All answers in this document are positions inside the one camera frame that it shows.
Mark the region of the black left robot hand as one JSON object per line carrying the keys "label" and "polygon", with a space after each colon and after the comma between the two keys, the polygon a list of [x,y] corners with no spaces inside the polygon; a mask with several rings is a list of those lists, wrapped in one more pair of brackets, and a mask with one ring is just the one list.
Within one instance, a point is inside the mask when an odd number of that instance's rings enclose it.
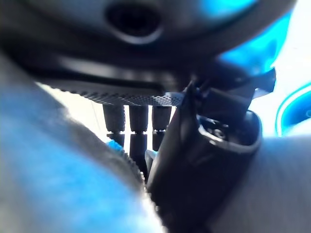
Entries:
{"label": "black left robot hand", "polygon": [[109,109],[129,105],[135,143],[147,105],[163,131],[156,159],[134,160],[172,233],[208,232],[256,154],[259,116],[294,0],[3,0],[0,47],[36,81]]}

